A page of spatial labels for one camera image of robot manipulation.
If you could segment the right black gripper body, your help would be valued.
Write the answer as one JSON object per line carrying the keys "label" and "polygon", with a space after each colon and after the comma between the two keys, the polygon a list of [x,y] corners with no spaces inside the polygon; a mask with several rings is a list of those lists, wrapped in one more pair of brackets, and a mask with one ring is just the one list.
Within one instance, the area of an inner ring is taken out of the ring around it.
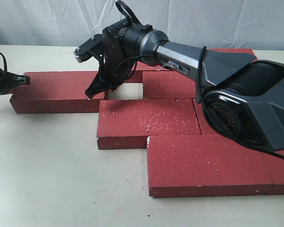
{"label": "right black gripper body", "polygon": [[114,90],[135,72],[137,60],[134,57],[113,57],[105,52],[98,74],[96,75],[95,90],[106,91]]}

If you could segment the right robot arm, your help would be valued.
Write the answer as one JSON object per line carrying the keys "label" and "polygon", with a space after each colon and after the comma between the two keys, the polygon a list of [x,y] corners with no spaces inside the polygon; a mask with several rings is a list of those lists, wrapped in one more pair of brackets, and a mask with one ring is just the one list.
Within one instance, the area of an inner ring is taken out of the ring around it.
{"label": "right robot arm", "polygon": [[209,125],[254,150],[284,150],[284,64],[248,53],[217,52],[171,42],[150,25],[121,20],[90,38],[78,55],[99,61],[88,97],[115,89],[138,61],[176,71],[196,84]]}

